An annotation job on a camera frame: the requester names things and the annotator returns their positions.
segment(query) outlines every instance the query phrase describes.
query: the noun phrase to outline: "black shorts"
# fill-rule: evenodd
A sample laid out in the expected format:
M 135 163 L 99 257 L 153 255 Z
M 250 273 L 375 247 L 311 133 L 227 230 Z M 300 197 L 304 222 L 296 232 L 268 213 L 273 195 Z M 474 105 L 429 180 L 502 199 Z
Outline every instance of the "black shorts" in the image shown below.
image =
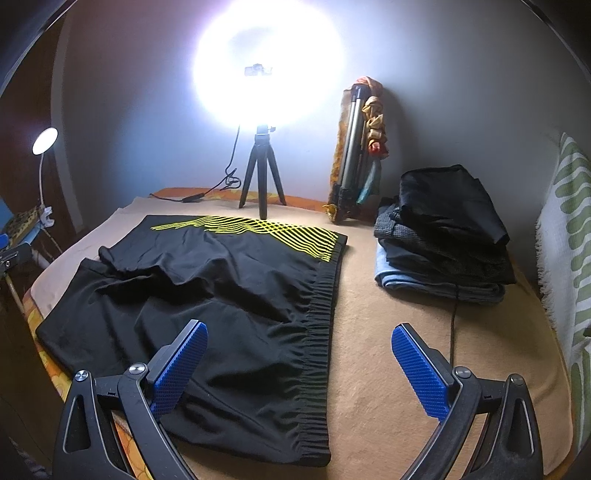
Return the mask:
M 147 363 L 191 319 L 207 352 L 161 422 L 195 445 L 276 463 L 330 460 L 330 333 L 346 237 L 262 220 L 147 216 L 83 260 L 37 329 L 70 373 Z

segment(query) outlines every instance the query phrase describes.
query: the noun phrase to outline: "stack of folded clothes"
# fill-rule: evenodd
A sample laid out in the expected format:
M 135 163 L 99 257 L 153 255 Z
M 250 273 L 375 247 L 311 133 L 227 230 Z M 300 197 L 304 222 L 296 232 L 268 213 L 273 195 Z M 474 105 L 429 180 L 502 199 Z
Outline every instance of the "stack of folded clothes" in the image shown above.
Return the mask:
M 515 283 L 509 235 L 478 179 L 461 165 L 402 175 L 374 227 L 376 281 L 462 301 L 499 303 Z

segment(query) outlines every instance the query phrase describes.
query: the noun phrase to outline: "blue gripper pad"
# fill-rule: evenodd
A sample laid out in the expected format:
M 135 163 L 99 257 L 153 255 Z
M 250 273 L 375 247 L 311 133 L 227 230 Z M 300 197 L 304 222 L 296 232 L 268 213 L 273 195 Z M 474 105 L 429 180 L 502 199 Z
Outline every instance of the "blue gripper pad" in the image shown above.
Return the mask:
M 199 322 L 154 383 L 150 410 L 156 420 L 176 406 L 206 349 L 207 327 Z
M 392 352 L 430 417 L 445 420 L 449 413 L 447 387 L 406 330 L 398 326 L 392 332 Z

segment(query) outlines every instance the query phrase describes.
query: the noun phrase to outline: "metal screw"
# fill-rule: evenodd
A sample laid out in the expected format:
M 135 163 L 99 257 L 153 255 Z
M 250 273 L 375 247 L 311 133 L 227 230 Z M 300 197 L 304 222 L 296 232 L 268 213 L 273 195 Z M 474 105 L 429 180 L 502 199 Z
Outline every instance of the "metal screw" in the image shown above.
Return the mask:
M 472 376 L 472 372 L 466 367 L 456 367 L 454 372 L 456 373 L 456 376 L 460 378 L 470 378 Z
M 74 375 L 74 380 L 76 380 L 77 382 L 83 382 L 87 378 L 88 372 L 86 370 L 80 370 L 79 372 L 76 372 L 76 375 Z
M 129 367 L 129 373 L 132 375 L 139 375 L 144 373 L 146 366 L 144 364 L 133 364 Z
M 521 375 L 517 375 L 517 374 L 511 375 L 511 381 L 515 385 L 519 385 L 519 386 L 522 386 L 525 383 L 525 380 L 523 380 L 523 377 Z

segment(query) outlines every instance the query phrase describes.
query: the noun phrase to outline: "beige blanket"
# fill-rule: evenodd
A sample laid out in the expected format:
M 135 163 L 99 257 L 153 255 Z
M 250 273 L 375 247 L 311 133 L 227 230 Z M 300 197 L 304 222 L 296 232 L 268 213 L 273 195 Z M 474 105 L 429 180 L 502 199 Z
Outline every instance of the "beige blanket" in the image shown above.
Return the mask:
M 32 297 L 47 316 L 64 293 L 84 257 L 95 258 L 101 245 L 112 246 L 145 215 L 226 215 L 256 218 L 257 205 L 236 209 L 220 200 L 182 204 L 137 198 L 71 247 L 33 285 Z M 358 223 L 336 226 L 326 215 L 269 206 L 269 220 L 323 226 L 349 237 L 341 272 L 333 329 L 328 393 L 332 460 L 326 469 L 279 466 L 234 458 L 180 445 L 201 480 L 397 479 L 418 455 L 437 426 L 427 417 L 396 362 L 392 330 L 408 322 L 427 344 L 449 352 L 453 301 L 423 294 L 390 295 L 374 282 L 375 239 Z M 482 378 L 504 380 L 523 375 L 534 401 L 549 473 L 569 452 L 573 430 L 570 391 L 561 354 L 544 310 L 524 276 L 507 288 L 494 307 L 460 303 L 456 316 L 456 363 Z M 483 423 L 479 416 L 450 479 L 460 478 Z

